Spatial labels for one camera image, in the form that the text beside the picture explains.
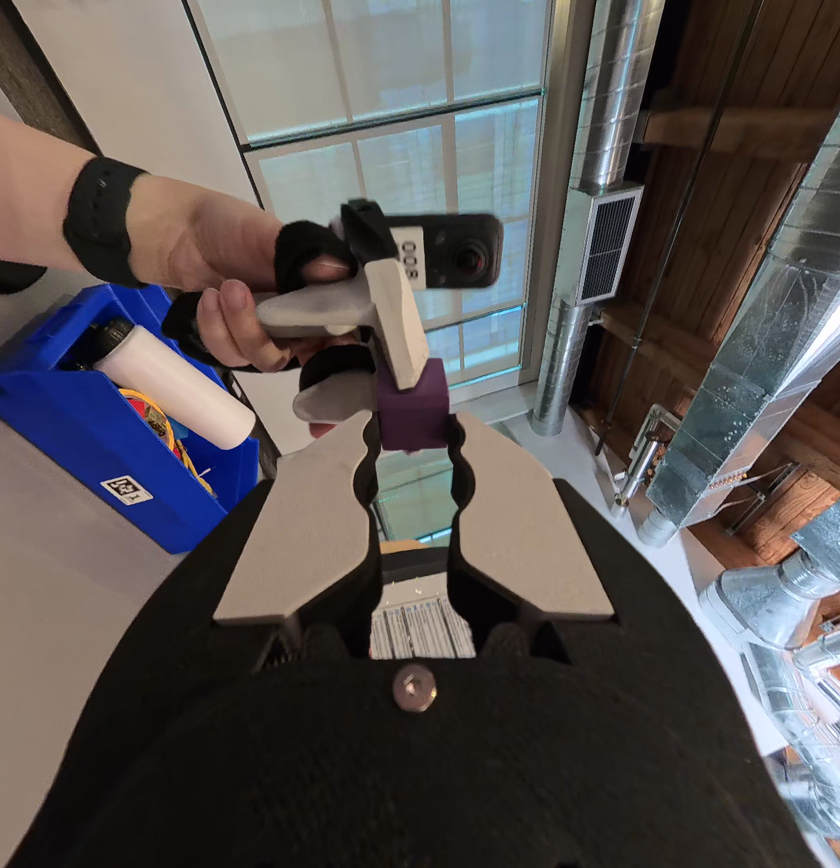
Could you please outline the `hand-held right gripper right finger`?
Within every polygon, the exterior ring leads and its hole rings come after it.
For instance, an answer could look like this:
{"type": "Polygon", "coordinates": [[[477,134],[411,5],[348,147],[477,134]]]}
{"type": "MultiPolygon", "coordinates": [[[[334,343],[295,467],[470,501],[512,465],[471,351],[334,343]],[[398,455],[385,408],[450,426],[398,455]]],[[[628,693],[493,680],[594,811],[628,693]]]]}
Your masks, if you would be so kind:
{"type": "Polygon", "coordinates": [[[448,455],[456,512],[447,594],[469,623],[605,621],[614,609],[548,470],[460,411],[448,455]]]}

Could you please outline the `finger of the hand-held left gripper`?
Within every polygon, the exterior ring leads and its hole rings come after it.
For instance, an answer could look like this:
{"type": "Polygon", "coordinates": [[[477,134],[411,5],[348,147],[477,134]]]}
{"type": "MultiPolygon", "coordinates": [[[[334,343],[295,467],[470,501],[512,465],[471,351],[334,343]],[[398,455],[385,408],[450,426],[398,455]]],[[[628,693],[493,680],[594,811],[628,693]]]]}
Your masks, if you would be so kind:
{"type": "Polygon", "coordinates": [[[374,260],[364,266],[378,325],[375,334],[399,391],[413,389],[422,377],[429,350],[422,320],[404,266],[374,260]]]}

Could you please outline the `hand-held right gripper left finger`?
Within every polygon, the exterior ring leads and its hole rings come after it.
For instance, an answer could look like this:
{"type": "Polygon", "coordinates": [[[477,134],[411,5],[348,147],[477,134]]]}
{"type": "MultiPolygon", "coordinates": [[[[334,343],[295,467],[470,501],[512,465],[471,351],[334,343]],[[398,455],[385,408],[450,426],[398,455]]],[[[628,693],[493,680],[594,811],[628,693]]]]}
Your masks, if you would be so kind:
{"type": "Polygon", "coordinates": [[[213,619],[286,623],[361,566],[376,533],[355,482],[375,469],[375,415],[361,410],[304,449],[279,459],[277,475],[213,619]]]}

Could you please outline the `purple cube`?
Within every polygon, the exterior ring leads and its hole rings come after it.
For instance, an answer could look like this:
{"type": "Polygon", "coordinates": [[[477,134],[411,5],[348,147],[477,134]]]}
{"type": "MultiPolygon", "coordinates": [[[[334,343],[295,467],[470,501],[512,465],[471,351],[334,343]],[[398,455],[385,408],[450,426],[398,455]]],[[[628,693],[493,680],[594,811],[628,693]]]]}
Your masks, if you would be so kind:
{"type": "Polygon", "coordinates": [[[441,359],[428,359],[417,384],[403,392],[396,388],[389,367],[381,363],[376,375],[376,389],[382,450],[447,449],[449,392],[441,359]]]}

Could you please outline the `person's left forearm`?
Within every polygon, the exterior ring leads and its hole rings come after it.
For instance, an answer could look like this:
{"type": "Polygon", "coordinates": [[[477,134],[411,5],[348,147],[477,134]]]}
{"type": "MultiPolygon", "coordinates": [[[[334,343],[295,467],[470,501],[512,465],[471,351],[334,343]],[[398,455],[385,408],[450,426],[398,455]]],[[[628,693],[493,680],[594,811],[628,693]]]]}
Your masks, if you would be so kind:
{"type": "Polygon", "coordinates": [[[63,223],[75,182],[93,158],[0,114],[0,260],[84,272],[63,223]]]}

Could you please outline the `person's left hand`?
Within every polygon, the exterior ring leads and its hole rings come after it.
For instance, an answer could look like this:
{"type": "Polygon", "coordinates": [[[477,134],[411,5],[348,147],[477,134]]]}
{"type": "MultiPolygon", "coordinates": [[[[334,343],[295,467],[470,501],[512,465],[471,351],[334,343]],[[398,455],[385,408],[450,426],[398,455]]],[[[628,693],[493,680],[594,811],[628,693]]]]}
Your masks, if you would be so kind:
{"type": "Polygon", "coordinates": [[[228,368],[276,373],[306,363],[331,345],[353,344],[356,331],[273,342],[253,293],[277,291],[274,253],[281,221],[229,195],[165,177],[140,175],[126,212],[135,277],[201,291],[197,327],[206,350],[228,368]]]}

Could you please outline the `white ribbed panel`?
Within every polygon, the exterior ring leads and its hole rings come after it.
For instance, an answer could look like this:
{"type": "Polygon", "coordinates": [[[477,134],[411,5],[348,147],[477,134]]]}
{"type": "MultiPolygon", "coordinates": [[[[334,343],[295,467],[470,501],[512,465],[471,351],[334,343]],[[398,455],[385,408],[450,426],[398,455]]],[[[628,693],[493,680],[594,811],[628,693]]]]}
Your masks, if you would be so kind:
{"type": "Polygon", "coordinates": [[[448,599],[445,573],[384,585],[372,614],[372,660],[471,659],[475,654],[469,624],[448,599]]]}

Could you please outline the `small metal pipe fitting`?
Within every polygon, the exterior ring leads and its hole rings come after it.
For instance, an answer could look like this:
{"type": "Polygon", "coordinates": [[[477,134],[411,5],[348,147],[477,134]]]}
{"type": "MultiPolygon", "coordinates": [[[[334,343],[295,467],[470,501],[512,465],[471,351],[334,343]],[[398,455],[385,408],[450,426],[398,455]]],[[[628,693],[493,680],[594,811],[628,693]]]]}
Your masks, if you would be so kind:
{"type": "Polygon", "coordinates": [[[613,518],[621,518],[639,488],[651,482],[657,462],[678,432],[681,421],[660,404],[649,409],[631,446],[627,468],[612,478],[614,495],[610,515],[613,518]]]}

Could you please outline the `metal air vent grille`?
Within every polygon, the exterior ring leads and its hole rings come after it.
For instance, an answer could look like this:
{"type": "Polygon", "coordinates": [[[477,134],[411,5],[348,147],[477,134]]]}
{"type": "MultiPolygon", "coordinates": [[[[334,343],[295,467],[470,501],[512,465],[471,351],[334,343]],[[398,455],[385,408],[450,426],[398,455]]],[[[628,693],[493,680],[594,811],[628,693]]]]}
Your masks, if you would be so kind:
{"type": "Polygon", "coordinates": [[[613,298],[619,288],[643,196],[643,185],[569,189],[554,294],[569,307],[613,298]]]}

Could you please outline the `large paned window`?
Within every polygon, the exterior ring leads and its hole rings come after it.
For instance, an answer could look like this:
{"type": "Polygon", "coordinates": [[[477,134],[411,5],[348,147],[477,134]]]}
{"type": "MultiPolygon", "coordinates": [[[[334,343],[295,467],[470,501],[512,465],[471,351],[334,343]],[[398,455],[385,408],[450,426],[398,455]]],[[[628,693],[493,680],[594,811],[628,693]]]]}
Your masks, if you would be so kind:
{"type": "Polygon", "coordinates": [[[457,402],[518,385],[526,354],[550,2],[184,2],[258,203],[325,223],[490,212],[491,288],[422,293],[457,402]]]}

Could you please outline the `white cylinder with black cap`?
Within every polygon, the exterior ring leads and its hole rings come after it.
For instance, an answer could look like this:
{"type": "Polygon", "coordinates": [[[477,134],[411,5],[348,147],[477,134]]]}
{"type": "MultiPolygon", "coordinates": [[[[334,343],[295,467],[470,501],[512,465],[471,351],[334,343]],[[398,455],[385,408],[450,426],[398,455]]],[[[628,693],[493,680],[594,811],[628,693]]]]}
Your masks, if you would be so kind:
{"type": "Polygon", "coordinates": [[[142,325],[117,318],[92,335],[93,368],[141,392],[165,415],[220,450],[252,433],[255,413],[142,325]]]}

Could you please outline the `blue plastic bin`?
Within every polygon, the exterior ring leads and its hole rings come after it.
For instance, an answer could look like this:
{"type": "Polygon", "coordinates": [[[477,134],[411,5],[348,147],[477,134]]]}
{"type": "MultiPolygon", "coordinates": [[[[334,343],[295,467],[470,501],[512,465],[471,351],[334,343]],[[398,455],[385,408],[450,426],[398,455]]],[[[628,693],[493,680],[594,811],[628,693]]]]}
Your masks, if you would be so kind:
{"type": "Polygon", "coordinates": [[[181,441],[213,493],[163,443],[109,378],[71,369],[67,353],[89,325],[124,318],[161,333],[163,288],[110,285],[18,331],[0,350],[0,418],[170,554],[195,548],[258,483],[259,444],[233,450],[189,432],[181,441]]]}

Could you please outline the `branching metal ductwork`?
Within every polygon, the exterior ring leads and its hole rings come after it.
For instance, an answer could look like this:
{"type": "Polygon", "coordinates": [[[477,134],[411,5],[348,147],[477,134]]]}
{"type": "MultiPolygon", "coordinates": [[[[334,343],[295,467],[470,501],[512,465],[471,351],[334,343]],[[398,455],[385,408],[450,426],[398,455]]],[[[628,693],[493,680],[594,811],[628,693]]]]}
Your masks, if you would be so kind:
{"type": "Polygon", "coordinates": [[[779,564],[725,570],[699,602],[739,647],[756,699],[799,759],[775,776],[783,798],[806,830],[840,841],[840,626],[807,641],[840,591],[840,500],[793,537],[779,564]]]}

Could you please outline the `black wristband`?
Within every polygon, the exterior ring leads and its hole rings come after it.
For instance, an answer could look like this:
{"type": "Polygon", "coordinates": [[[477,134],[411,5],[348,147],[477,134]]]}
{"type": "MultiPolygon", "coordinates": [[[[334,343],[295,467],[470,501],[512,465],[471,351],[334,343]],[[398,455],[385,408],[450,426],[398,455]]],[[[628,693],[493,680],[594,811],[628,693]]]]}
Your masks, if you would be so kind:
{"type": "Polygon", "coordinates": [[[130,289],[147,287],[129,263],[132,244],[127,210],[132,186],[145,171],[103,156],[81,168],[67,201],[62,233],[79,264],[102,282],[130,289]]]}

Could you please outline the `round metal duct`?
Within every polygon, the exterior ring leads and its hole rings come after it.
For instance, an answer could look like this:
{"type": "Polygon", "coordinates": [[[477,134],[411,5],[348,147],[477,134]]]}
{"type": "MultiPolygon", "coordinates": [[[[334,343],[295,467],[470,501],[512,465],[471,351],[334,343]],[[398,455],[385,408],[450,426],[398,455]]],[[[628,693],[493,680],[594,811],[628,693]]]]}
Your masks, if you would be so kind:
{"type": "MultiPolygon", "coordinates": [[[[664,1],[596,3],[567,196],[569,189],[605,191],[631,183],[624,171],[664,6],[664,1]]],[[[591,313],[599,303],[569,307],[553,287],[530,418],[539,436],[562,431],[591,313]]]]}

